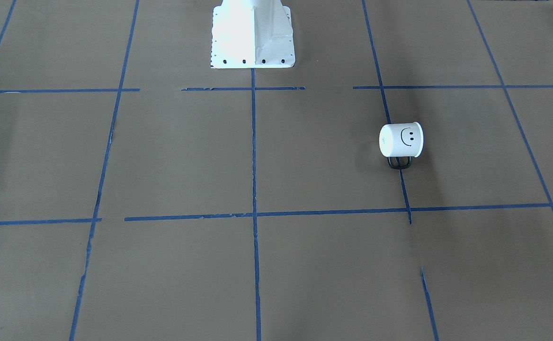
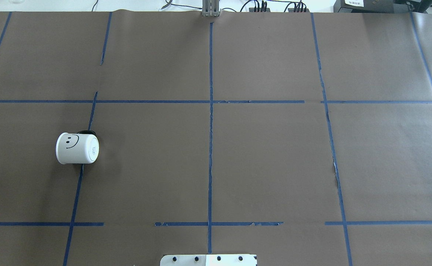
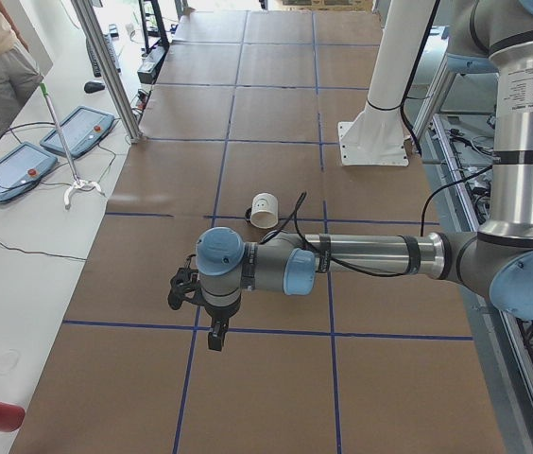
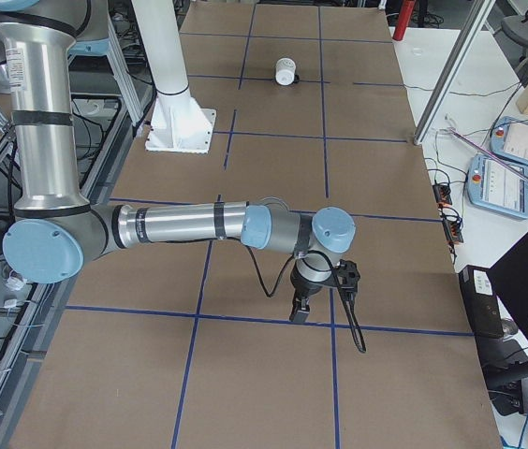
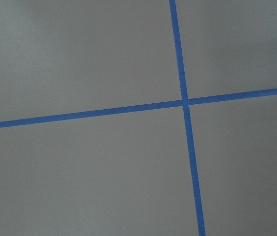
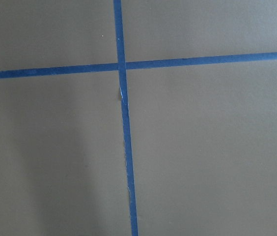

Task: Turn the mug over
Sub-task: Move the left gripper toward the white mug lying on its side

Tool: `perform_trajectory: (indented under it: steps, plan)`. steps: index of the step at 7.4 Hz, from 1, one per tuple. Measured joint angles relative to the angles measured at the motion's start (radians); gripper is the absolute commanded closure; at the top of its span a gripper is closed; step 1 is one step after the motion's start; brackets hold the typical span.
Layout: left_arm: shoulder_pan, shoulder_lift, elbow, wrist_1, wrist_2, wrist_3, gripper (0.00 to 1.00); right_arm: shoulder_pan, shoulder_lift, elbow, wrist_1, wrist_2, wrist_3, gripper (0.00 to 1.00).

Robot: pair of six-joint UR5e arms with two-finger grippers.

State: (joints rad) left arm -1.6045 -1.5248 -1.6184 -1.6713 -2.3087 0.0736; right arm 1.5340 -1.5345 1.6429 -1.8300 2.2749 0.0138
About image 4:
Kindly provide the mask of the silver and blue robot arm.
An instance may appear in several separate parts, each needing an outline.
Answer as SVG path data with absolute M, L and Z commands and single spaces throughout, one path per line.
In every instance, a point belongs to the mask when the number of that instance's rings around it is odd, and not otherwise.
M 344 254 L 356 226 L 344 210 L 307 216 L 274 198 L 136 209 L 94 206 L 82 195 L 67 56 L 108 25 L 103 1 L 0 1 L 22 182 L 3 239 L 7 263 L 31 282 L 56 283 L 106 253 L 141 243 L 234 239 L 252 251 L 287 255 L 292 322 L 306 320 L 310 297 L 326 286 L 337 290 L 353 319 L 359 273 Z

